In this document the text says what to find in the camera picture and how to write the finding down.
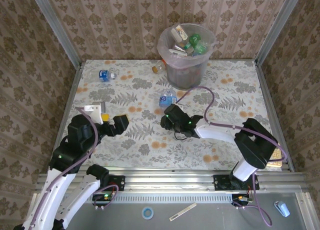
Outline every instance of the damask wallpaper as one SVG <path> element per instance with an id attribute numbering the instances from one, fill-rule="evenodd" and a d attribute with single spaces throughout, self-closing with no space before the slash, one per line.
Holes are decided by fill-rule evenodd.
<path id="1" fill-rule="evenodd" d="M 82 61 L 159 59 L 174 23 L 204 24 L 217 36 L 212 59 L 254 59 L 284 0 L 50 0 Z"/>
<path id="2" fill-rule="evenodd" d="M 262 69 L 297 171 L 320 216 L 320 0 L 299 0 Z"/>
<path id="3" fill-rule="evenodd" d="M 0 0 L 0 229 L 23 223 L 74 74 L 35 0 Z"/>

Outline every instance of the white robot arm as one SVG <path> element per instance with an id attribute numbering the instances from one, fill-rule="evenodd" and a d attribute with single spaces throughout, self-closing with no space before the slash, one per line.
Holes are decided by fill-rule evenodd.
<path id="1" fill-rule="evenodd" d="M 203 116 L 194 115 L 189 117 L 177 105 L 171 104 L 161 118 L 161 127 L 184 134 L 186 137 L 218 139 L 229 143 L 235 143 L 242 156 L 229 178 L 234 189 L 242 189 L 244 182 L 257 170 L 264 169 L 275 150 L 275 146 L 266 139 L 249 133 L 235 126 L 241 126 L 264 135 L 275 142 L 277 140 L 255 119 L 248 118 L 243 123 L 229 123 L 215 121 L 207 123 Z"/>
<path id="2" fill-rule="evenodd" d="M 113 121 L 113 125 L 107 121 L 95 124 L 98 143 L 104 136 L 121 135 L 129 125 L 126 115 L 115 116 Z M 83 115 L 74 116 L 68 125 L 68 135 L 53 151 L 45 185 L 39 198 L 26 221 L 16 226 L 14 230 L 65 229 L 83 203 L 99 188 L 107 186 L 109 171 L 94 164 L 88 168 L 82 183 L 61 204 L 82 163 L 73 168 L 72 166 L 87 155 L 93 146 L 94 139 L 95 135 L 90 122 Z"/>
<path id="3" fill-rule="evenodd" d="M 215 123 L 230 125 L 229 122 L 224 121 L 215 121 Z M 234 125 L 241 126 L 242 123 L 236 123 Z M 217 139 L 232 144 L 235 144 L 235 135 L 240 132 L 239 129 L 209 125 L 203 118 L 198 121 L 194 131 L 201 139 Z M 244 182 L 248 180 L 251 174 L 256 170 L 256 167 L 250 165 L 244 158 L 242 158 L 233 169 L 233 176 Z"/>

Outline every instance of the tape roll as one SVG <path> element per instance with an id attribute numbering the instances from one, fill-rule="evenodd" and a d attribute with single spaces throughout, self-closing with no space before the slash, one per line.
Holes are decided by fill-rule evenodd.
<path id="1" fill-rule="evenodd" d="M 144 209 L 142 209 L 142 217 L 145 220 L 150 220 L 154 216 L 154 211 L 151 207 L 146 206 Z"/>

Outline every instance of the plastic bottle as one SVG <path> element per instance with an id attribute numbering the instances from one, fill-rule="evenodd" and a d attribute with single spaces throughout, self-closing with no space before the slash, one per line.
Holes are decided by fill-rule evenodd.
<path id="1" fill-rule="evenodd" d="M 189 42 L 189 37 L 181 27 L 181 25 L 177 25 L 171 29 L 171 35 L 173 36 L 175 42 L 182 47 L 187 54 L 191 54 L 194 51 L 191 43 Z"/>
<path id="2" fill-rule="evenodd" d="M 161 93 L 160 99 L 159 99 L 159 106 L 161 108 L 167 108 L 171 104 L 175 104 L 177 101 L 177 95 L 175 90 L 173 89 L 166 89 Z"/>
<path id="3" fill-rule="evenodd" d="M 202 55 L 205 54 L 208 51 L 208 44 L 202 40 L 198 41 L 194 48 L 194 52 L 192 56 Z"/>
<path id="4" fill-rule="evenodd" d="M 152 67 L 152 71 L 157 74 L 160 70 L 166 70 L 166 62 L 165 60 L 159 60 L 153 67 Z"/>
<path id="5" fill-rule="evenodd" d="M 109 82 L 114 80 L 117 75 L 114 72 L 108 70 L 91 71 L 88 73 L 88 79 L 85 82 L 98 83 L 98 82 Z"/>
<path id="6" fill-rule="evenodd" d="M 198 33 L 194 33 L 191 35 L 189 42 L 191 43 L 192 47 L 195 48 L 200 40 L 201 36 Z"/>

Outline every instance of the trash can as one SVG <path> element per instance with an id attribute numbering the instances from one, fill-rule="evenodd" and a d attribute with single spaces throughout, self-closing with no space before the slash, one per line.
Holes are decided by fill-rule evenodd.
<path id="1" fill-rule="evenodd" d="M 179 90 L 188 90 L 200 85 L 206 72 L 209 57 L 214 52 L 216 36 L 208 29 L 196 23 L 180 23 L 188 36 L 199 34 L 201 40 L 210 43 L 208 51 L 203 55 L 178 56 L 172 54 L 169 49 L 175 44 L 170 30 L 165 29 L 159 38 L 157 50 L 166 62 L 167 79 L 169 83 Z"/>

